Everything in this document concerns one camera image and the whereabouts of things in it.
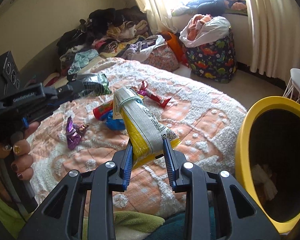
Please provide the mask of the left hand painted nails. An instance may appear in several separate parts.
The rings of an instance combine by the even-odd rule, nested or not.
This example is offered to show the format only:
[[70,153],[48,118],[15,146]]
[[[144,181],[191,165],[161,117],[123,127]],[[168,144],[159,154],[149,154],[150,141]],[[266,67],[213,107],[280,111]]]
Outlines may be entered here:
[[[12,171],[17,174],[19,180],[30,180],[33,176],[33,157],[30,155],[30,144],[27,138],[32,135],[40,126],[39,122],[33,122],[24,133],[24,139],[19,140],[12,146],[13,153],[17,159],[11,164]],[[6,158],[10,153],[3,144],[0,143],[0,159]]]

